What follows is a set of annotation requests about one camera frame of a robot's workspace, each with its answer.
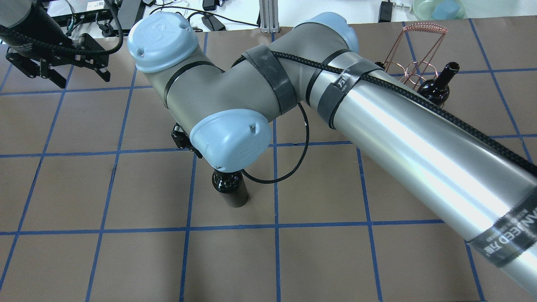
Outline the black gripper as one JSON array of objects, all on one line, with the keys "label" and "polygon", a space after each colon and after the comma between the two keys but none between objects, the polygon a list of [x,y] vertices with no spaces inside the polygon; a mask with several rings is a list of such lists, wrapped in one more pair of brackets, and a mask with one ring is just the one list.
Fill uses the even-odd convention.
[{"label": "black gripper", "polygon": [[203,155],[200,153],[198,149],[196,149],[193,144],[190,141],[189,136],[187,133],[183,130],[182,126],[180,124],[175,123],[172,131],[171,131],[171,138],[173,139],[174,143],[176,144],[177,148],[180,150],[187,149],[193,153],[195,153],[196,157],[198,159],[203,159]]}]

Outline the black adaptive gripper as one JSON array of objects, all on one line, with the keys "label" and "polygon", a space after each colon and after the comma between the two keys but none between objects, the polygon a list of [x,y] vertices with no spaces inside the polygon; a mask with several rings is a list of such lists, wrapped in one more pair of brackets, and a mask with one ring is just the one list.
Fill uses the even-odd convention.
[{"label": "black adaptive gripper", "polygon": [[42,77],[52,82],[66,82],[66,78],[54,67],[74,65],[87,68],[105,82],[110,81],[109,55],[87,55],[60,52],[39,46],[33,42],[25,42],[11,34],[5,36],[8,45],[6,59],[29,78]]}]

